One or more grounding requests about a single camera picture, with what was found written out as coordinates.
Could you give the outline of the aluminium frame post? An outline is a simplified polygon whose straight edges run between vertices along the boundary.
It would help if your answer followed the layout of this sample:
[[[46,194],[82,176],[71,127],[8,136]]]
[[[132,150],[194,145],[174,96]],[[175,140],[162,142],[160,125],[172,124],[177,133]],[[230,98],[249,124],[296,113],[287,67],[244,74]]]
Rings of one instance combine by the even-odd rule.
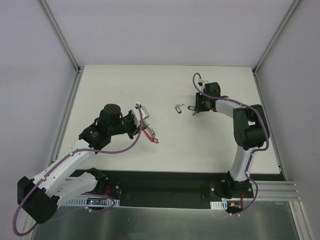
[[[281,37],[283,31],[287,27],[288,23],[290,22],[291,18],[295,14],[297,8],[302,3],[302,0],[293,0],[289,5],[287,11],[285,12],[284,16],[282,17],[281,21],[279,22],[277,28],[275,29],[274,33],[272,34],[270,40],[268,41],[265,49],[263,50],[260,58],[258,59],[257,63],[252,69],[252,73],[255,76],[263,64],[265,63],[266,59],[270,55],[273,47],[276,45],[278,39]]]
[[[38,0],[37,1],[39,6],[41,7],[45,17],[48,20],[48,23],[50,24],[60,46],[62,47],[64,53],[66,54],[69,62],[71,63],[72,67],[74,68],[76,73],[79,73],[81,71],[81,66],[79,65],[78,61],[76,60],[60,26],[57,22],[54,13],[52,12],[48,2],[46,0]]]

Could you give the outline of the left aluminium rail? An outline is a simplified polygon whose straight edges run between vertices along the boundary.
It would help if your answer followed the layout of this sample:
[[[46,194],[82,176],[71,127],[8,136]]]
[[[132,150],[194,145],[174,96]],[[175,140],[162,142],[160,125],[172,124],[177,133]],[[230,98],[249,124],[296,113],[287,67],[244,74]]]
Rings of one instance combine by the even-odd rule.
[[[72,81],[71,89],[67,92],[67,99],[63,108],[62,116],[60,118],[57,132],[53,139],[53,146],[49,152],[48,159],[45,163],[44,168],[49,167],[60,154],[66,128],[70,119],[71,111],[74,105],[84,68],[84,66],[80,66],[76,71],[75,78]],[[15,228],[18,232],[25,233],[29,230],[29,228],[32,228],[33,224],[35,224],[36,222],[24,211],[20,212],[19,215],[21,216],[21,220],[19,220],[18,225],[15,225]]]

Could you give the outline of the black tag key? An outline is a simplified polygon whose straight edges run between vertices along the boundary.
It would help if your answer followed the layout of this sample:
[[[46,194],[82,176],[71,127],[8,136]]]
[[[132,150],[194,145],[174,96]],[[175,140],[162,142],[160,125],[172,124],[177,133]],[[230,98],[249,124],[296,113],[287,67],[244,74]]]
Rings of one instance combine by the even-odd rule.
[[[185,104],[183,103],[183,104],[176,104],[176,105],[174,106],[174,108],[175,108],[175,110],[176,110],[176,112],[177,112],[178,114],[181,114],[181,113],[182,113],[181,107],[184,106],[184,105],[185,105]]]
[[[192,115],[193,115],[193,116],[199,113],[198,109],[197,109],[195,106],[190,106],[190,105],[189,105],[189,106],[187,107],[187,109],[190,110],[190,111],[192,111]]]

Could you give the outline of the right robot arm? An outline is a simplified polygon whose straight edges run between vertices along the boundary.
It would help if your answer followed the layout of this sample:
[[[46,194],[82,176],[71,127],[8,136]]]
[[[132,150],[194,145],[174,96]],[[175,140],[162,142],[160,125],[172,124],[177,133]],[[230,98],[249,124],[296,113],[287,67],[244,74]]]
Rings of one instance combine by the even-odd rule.
[[[269,143],[270,132],[263,107],[260,104],[242,104],[221,96],[217,82],[199,80],[195,86],[196,89],[201,88],[195,95],[196,113],[213,111],[233,120],[233,136],[237,144],[235,159],[225,180],[214,189],[222,198],[237,197],[251,187],[250,169],[255,153],[263,151],[264,144]]]

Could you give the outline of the right aluminium frame post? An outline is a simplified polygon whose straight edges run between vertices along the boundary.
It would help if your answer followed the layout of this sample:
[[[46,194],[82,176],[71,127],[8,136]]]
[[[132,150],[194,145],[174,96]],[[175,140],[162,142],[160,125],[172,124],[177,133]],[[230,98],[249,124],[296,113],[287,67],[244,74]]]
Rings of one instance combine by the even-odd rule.
[[[278,39],[281,37],[283,31],[287,27],[288,23],[290,22],[291,18],[295,14],[297,8],[302,3],[302,0],[293,0],[289,5],[287,11],[285,12],[284,16],[282,17],[281,21],[279,22],[277,28],[275,29],[274,33],[272,34],[270,40],[268,41],[265,49],[263,50],[260,58],[258,59],[257,63],[252,69],[252,73],[255,76],[263,64],[265,63],[266,59],[270,55],[273,47],[276,45]]]

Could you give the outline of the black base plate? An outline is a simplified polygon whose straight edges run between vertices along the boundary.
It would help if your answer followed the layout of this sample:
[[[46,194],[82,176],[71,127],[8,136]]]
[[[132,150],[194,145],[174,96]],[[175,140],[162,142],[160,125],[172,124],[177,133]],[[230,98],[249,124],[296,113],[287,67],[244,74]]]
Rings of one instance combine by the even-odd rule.
[[[209,209],[226,173],[102,170],[121,207]]]

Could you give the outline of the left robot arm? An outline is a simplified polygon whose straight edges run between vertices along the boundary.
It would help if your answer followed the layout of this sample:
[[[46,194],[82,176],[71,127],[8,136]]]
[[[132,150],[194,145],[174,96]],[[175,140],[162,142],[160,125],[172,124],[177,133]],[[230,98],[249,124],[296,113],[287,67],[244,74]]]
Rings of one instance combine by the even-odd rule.
[[[113,136],[126,134],[137,141],[149,118],[147,109],[140,103],[127,115],[120,106],[109,103],[99,117],[85,128],[71,148],[42,172],[29,179],[22,177],[17,183],[18,208],[23,209],[37,224],[49,221],[58,208],[72,198],[86,192],[96,195],[106,189],[106,177],[95,168],[66,183],[66,179],[83,163],[104,150]]]

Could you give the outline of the left aluminium frame post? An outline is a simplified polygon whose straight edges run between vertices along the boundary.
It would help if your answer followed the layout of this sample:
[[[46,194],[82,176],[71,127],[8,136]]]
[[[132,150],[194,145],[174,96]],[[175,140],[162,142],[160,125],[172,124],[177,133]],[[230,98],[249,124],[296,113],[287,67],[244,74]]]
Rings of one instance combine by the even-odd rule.
[[[52,12],[48,2],[46,0],[38,0],[37,1],[39,6],[41,7],[45,17],[48,20],[48,23],[50,24],[60,46],[62,47],[64,53],[66,54],[69,62],[71,63],[72,67],[74,68],[76,73],[79,73],[81,71],[81,66],[79,65],[78,61],[76,60],[60,26],[57,22],[54,13]]]

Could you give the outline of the red handled key organizer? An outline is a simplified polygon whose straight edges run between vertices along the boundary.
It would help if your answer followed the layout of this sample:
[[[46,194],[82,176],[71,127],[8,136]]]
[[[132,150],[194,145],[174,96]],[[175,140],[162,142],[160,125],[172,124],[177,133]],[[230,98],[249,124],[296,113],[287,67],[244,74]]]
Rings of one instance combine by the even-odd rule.
[[[147,122],[143,122],[143,133],[147,137],[147,139],[152,142],[152,138],[156,138],[156,133],[152,127]]]

